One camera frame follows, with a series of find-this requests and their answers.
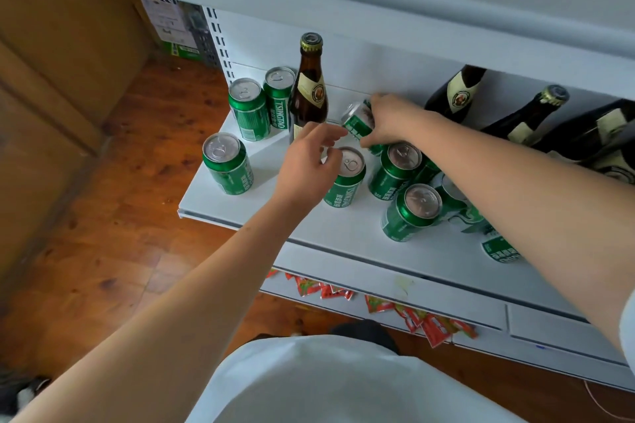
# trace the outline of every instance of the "beer bottle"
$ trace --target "beer bottle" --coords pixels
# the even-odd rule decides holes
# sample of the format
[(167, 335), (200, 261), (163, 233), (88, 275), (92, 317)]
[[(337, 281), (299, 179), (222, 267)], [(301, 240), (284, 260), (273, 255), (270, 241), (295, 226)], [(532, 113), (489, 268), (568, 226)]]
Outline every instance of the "beer bottle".
[(577, 164), (598, 154), (633, 119), (635, 102), (621, 98), (561, 123), (532, 147)]
[(529, 137), (540, 123), (568, 100), (569, 92), (564, 87), (548, 85), (525, 107), (488, 125), (481, 131), (495, 137), (509, 139), (516, 144), (525, 144), (529, 142)]
[(328, 99), (322, 76), (322, 37), (307, 32), (300, 38), (300, 69), (289, 98), (290, 141), (296, 138), (307, 122), (324, 122)]
[(485, 70), (476, 66), (463, 66), (428, 99), (425, 109), (438, 112), (451, 121), (463, 122)]
[(615, 151), (600, 156), (589, 165), (593, 171), (601, 172), (628, 184), (635, 184), (635, 139), (631, 139)]

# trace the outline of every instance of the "wooden floor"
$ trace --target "wooden floor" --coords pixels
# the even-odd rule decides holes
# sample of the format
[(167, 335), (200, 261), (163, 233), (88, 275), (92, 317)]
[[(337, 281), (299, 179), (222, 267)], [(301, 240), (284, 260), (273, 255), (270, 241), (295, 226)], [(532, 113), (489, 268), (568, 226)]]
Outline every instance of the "wooden floor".
[[(177, 217), (205, 138), (225, 119), (221, 73), (177, 58), (150, 62), (107, 122), (113, 138), (82, 194), (50, 233), (0, 322), (0, 360), (57, 376), (168, 290), (232, 235)], [(348, 319), (259, 295), (230, 350), (259, 333), (321, 334)], [(611, 421), (582, 380), (391, 332), (405, 355), (530, 422)], [(609, 411), (635, 417), (635, 395), (591, 384)]]

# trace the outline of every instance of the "white sleeve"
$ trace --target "white sleeve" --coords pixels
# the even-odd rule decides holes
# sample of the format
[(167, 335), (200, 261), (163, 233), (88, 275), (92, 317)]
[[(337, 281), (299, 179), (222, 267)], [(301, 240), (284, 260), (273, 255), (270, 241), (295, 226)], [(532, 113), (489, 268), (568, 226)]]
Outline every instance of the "white sleeve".
[(635, 373), (635, 290), (626, 302), (620, 319), (620, 343), (626, 361)]

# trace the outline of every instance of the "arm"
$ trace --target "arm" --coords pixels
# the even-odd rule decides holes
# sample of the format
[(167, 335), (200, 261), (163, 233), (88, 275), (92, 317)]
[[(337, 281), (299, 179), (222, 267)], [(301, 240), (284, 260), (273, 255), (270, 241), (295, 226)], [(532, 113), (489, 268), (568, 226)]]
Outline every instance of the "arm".
[[(16, 423), (182, 423), (207, 385), (267, 272), (337, 177), (347, 131), (307, 124), (275, 192), (229, 241), (47, 388)], [(321, 146), (329, 146), (326, 163)]]
[(635, 288), (635, 187), (373, 96), (362, 146), (407, 140), (611, 342)]

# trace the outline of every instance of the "hand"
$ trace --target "hand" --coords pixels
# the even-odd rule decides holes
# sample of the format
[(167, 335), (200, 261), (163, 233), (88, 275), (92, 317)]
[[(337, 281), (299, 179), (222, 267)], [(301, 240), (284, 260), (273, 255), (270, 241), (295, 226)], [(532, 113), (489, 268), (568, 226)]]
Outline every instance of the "hand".
[[(306, 215), (333, 186), (342, 152), (333, 147), (348, 131), (334, 124), (308, 122), (287, 149), (272, 200), (298, 208)], [(322, 147), (328, 147), (322, 164)]]
[(361, 147), (370, 147), (375, 144), (390, 144), (399, 140), (405, 140), (404, 123), (413, 115), (421, 114), (423, 109), (414, 105), (408, 99), (396, 94), (373, 94), (370, 105), (375, 119), (375, 129), (360, 140)]

